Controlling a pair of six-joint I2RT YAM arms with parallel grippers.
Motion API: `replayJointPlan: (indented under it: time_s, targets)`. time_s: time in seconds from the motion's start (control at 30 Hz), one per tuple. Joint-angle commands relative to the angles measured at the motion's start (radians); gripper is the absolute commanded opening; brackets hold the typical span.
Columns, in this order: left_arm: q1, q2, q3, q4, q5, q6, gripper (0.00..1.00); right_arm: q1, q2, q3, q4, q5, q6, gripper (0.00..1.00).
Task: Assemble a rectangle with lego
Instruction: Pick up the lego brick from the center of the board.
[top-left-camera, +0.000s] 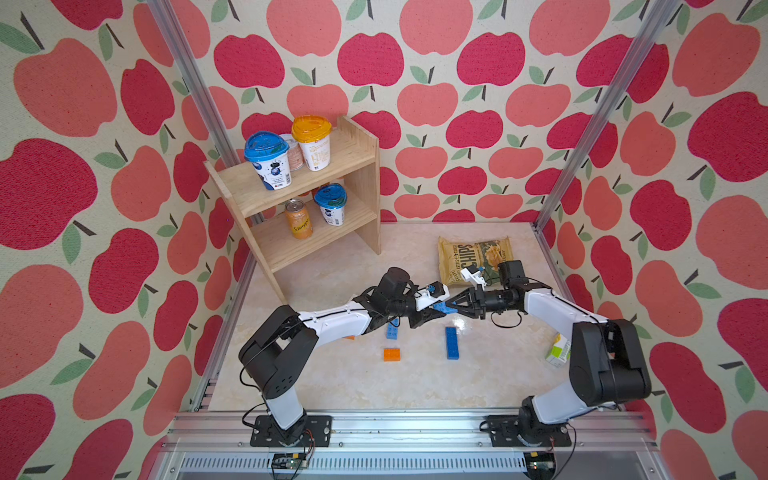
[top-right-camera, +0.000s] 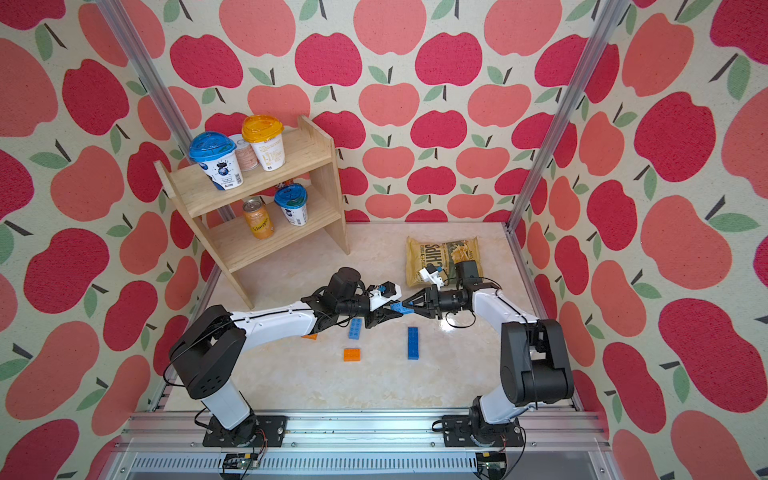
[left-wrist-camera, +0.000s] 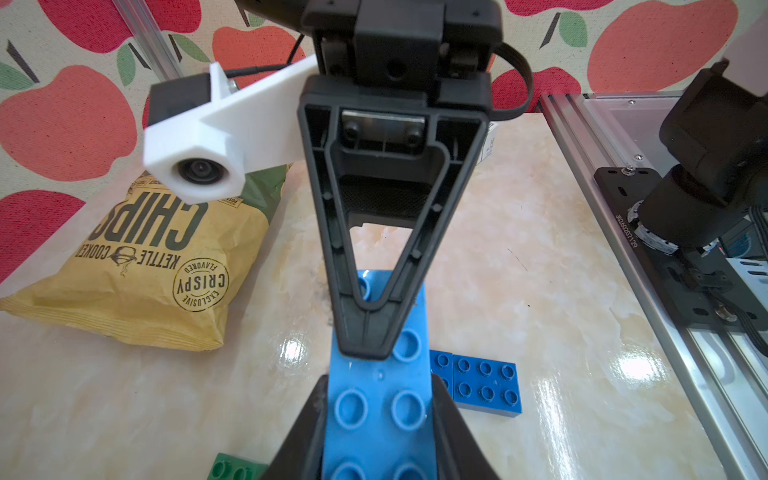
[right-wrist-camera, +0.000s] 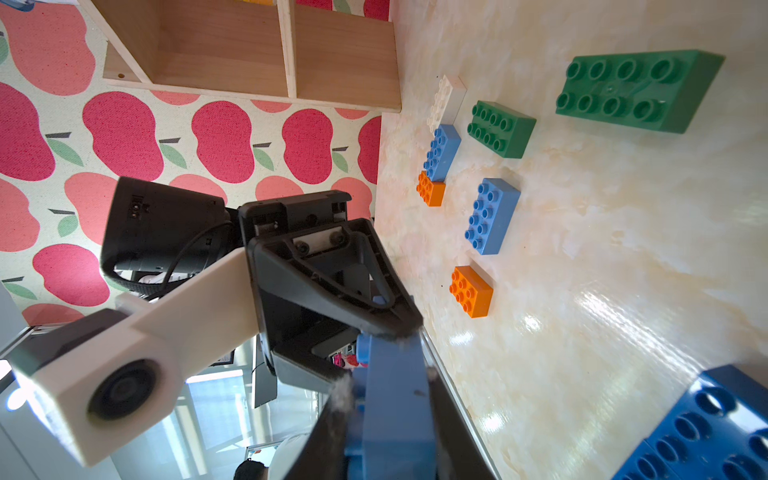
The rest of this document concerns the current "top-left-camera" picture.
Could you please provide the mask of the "dark blue square lego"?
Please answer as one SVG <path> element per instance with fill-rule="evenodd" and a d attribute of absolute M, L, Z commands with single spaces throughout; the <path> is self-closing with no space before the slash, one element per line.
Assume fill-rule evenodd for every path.
<path fill-rule="evenodd" d="M 454 349 L 458 347 L 458 336 L 455 327 L 445 328 L 446 345 L 448 348 Z"/>
<path fill-rule="evenodd" d="M 458 360 L 460 358 L 460 352 L 457 344 L 446 344 L 446 358 L 448 360 Z"/>

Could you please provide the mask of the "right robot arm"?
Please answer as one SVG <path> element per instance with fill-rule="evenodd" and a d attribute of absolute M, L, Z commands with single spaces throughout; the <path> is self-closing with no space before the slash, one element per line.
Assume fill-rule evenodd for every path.
<path fill-rule="evenodd" d="M 543 434 L 597 407 L 650 395 L 651 379 L 632 322 L 612 320 L 566 300 L 527 276 L 520 261 L 505 261 L 498 271 L 501 287 L 487 290 L 477 268 L 464 269 L 462 275 L 472 285 L 446 306 L 478 319 L 506 311 L 526 313 L 545 321 L 571 344 L 568 380 L 523 401 L 517 420 L 520 432 Z"/>

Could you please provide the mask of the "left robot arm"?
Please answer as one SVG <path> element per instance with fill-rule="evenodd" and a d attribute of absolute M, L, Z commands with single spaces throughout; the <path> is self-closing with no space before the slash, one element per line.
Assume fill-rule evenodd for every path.
<path fill-rule="evenodd" d="M 289 305 L 276 308 L 241 347 L 238 359 L 277 427 L 292 432 L 306 417 L 294 385 L 317 348 L 369 334 L 397 319 L 415 329 L 443 317 L 433 306 L 449 297 L 443 283 L 419 287 L 405 270 L 391 267 L 377 285 L 342 306 L 302 312 Z"/>

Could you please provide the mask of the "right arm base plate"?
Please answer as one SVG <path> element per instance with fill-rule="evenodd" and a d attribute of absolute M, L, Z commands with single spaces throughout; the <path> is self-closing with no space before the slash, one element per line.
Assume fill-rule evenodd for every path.
<path fill-rule="evenodd" d="M 519 415 L 490 415 L 479 424 L 493 447 L 529 447 L 552 449 L 570 447 L 571 437 L 565 424 L 547 425 Z"/>

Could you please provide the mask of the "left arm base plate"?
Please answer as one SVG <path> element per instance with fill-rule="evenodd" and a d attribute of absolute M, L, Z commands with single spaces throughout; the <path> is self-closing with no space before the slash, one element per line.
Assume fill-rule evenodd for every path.
<path fill-rule="evenodd" d="M 282 429 L 272 415 L 256 418 L 252 430 L 252 447 L 328 447 L 333 417 L 330 415 L 303 415 L 293 426 Z"/>

